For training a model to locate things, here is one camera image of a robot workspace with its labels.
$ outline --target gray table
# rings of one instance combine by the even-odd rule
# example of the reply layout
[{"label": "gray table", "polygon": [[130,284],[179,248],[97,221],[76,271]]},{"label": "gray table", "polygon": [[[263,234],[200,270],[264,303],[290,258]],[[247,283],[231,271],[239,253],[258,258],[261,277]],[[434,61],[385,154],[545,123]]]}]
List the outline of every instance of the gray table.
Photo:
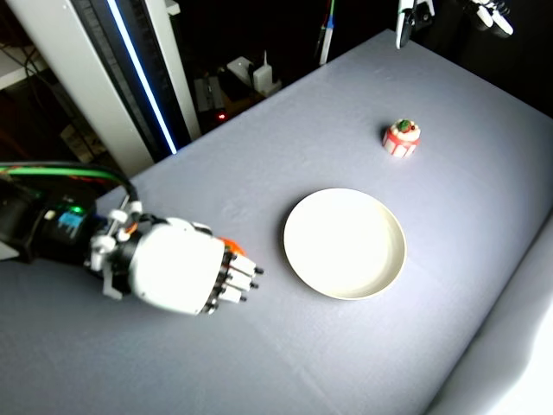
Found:
[{"label": "gray table", "polygon": [[[380,144],[401,117],[423,130],[407,160]],[[384,32],[136,178],[147,209],[266,269],[248,303],[191,318],[113,302],[70,266],[1,264],[0,412],[423,412],[553,204],[552,131]],[[401,278],[366,301],[319,295],[283,255],[287,213],[331,187],[377,197],[406,233]]]}]

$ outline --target robotic hand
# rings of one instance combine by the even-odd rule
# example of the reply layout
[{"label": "robotic hand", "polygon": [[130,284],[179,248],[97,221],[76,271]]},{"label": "robotic hand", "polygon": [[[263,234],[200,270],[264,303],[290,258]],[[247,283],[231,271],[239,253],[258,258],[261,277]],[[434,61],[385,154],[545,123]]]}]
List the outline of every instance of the robotic hand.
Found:
[{"label": "robotic hand", "polygon": [[[505,19],[509,9],[499,0],[455,0],[468,14],[478,30],[490,29],[499,37],[509,37],[514,30]],[[432,0],[399,0],[396,26],[396,47],[407,44],[413,30],[417,31],[432,23],[434,17]]]},{"label": "robotic hand", "polygon": [[[156,307],[198,315],[212,314],[221,301],[245,301],[257,288],[254,279],[263,270],[232,241],[215,238],[205,225],[142,214],[139,202],[124,210],[125,204],[109,214],[107,232],[92,237],[86,262],[101,273],[108,297],[133,292]],[[137,214],[147,231],[123,226]]]}]

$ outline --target cable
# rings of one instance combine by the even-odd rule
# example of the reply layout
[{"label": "cable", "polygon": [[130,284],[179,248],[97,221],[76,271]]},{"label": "cable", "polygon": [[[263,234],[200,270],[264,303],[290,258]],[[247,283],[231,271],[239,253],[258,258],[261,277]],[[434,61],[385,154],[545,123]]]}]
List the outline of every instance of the cable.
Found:
[{"label": "cable", "polygon": [[122,173],[104,166],[70,162],[0,163],[0,175],[97,177],[121,184],[129,194],[129,200],[138,201],[137,189],[130,180]]}]

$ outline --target round plate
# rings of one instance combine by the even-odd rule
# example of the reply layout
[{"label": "round plate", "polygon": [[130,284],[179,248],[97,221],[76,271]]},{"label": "round plate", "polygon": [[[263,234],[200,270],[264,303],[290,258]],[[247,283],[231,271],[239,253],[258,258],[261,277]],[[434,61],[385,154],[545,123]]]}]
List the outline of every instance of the round plate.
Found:
[{"label": "round plate", "polygon": [[407,253],[392,212],[348,188],[321,190],[300,201],[286,221],[284,249],[307,285],[343,300],[381,291],[397,277]]}]

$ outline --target led light strip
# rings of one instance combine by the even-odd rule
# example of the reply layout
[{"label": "led light strip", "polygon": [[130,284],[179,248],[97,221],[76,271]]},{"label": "led light strip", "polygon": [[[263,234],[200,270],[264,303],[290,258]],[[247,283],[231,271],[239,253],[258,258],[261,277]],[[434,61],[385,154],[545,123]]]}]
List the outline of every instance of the led light strip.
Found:
[{"label": "led light strip", "polygon": [[167,141],[167,144],[169,145],[169,148],[171,149],[171,153],[176,154],[176,148],[173,144],[173,139],[171,138],[171,135],[169,134],[169,131],[167,129],[167,126],[165,125],[165,120],[163,119],[162,112],[159,109],[159,106],[157,106],[156,98],[154,97],[154,93],[152,93],[151,88],[149,87],[148,80],[146,79],[146,75],[144,74],[142,65],[140,64],[140,60],[138,59],[137,51],[135,50],[134,46],[132,45],[132,41],[130,40],[129,32],[127,31],[127,28],[124,25],[123,18],[121,17],[121,12],[119,11],[118,4],[115,0],[107,0],[108,5],[110,6],[111,14],[113,15],[113,18],[115,19],[115,23],[118,26],[119,33],[121,34],[121,37],[123,38],[123,42],[125,47],[127,48],[127,52],[129,52],[130,59],[132,60],[132,64],[134,65],[135,69],[137,70],[138,78],[140,79],[140,82],[142,83],[142,86],[144,88],[144,91],[146,92],[146,96],[148,96],[149,104],[152,107],[152,110],[154,110],[154,114],[156,115],[157,122],[159,123],[160,127],[162,127],[163,135],[165,136],[165,140]]}]

